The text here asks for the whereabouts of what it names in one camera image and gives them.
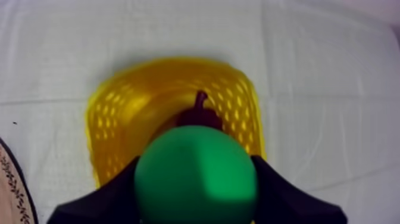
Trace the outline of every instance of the leaf pattern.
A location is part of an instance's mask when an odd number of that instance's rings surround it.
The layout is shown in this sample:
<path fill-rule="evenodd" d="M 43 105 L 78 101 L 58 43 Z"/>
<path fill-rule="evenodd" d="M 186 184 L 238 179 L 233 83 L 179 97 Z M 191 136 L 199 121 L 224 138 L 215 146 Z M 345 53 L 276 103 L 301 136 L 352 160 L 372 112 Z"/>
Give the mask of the leaf pattern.
<path fill-rule="evenodd" d="M 5 159 L 5 156 L 0 155 L 1 169 L 5 172 L 5 176 L 8 178 L 8 184 L 11 187 L 11 192 L 14 193 L 15 198 L 18 199 L 17 208 L 20 211 L 21 219 L 20 222 L 23 224 L 30 224 L 30 217 L 26 214 L 26 208 L 24 207 L 24 194 L 20 193 L 17 189 L 17 180 L 14 179 L 14 175 L 10 171 L 10 162 Z"/>

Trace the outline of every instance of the basket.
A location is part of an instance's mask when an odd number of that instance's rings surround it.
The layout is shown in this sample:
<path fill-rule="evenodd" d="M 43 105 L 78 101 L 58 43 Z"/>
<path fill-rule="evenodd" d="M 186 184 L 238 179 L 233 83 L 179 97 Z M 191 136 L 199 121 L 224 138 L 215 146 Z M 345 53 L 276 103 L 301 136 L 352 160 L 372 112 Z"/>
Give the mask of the basket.
<path fill-rule="evenodd" d="M 223 119 L 224 132 L 248 154 L 266 159 L 260 109 L 247 77 L 218 61 L 165 58 L 117 73 L 89 99 L 86 135 L 97 187 L 172 128 L 177 115 L 193 107 L 198 90 L 208 94 L 204 107 Z"/>

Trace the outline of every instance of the patterned plate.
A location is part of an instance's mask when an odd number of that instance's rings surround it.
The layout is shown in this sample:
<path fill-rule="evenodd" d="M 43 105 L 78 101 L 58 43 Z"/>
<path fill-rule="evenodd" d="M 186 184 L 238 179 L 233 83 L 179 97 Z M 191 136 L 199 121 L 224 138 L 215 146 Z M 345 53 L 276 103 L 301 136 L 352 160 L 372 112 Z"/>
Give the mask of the patterned plate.
<path fill-rule="evenodd" d="M 10 149 L 0 139 L 0 219 L 3 224 L 37 224 L 35 206 Z"/>

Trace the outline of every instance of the green balloon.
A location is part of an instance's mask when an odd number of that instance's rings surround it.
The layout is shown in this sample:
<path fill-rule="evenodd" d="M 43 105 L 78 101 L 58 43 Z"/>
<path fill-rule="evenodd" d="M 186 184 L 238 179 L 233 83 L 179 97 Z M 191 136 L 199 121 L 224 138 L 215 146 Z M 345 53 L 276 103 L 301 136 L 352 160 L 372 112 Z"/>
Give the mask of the green balloon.
<path fill-rule="evenodd" d="M 135 171 L 144 223 L 249 224 L 257 174 L 230 136 L 205 126 L 169 130 L 153 141 Z"/>

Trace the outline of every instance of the white sheet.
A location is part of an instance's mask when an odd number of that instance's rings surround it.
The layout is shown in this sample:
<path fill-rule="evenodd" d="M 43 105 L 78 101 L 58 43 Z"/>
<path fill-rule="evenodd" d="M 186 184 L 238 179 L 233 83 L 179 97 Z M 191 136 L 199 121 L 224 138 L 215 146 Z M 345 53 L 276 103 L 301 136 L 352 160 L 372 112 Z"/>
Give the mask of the white sheet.
<path fill-rule="evenodd" d="M 268 161 L 288 180 L 351 223 L 399 219 L 400 53 L 384 24 L 312 1 L 0 0 L 0 136 L 41 223 L 94 189 L 88 96 L 116 70 L 169 55 L 249 76 Z"/>

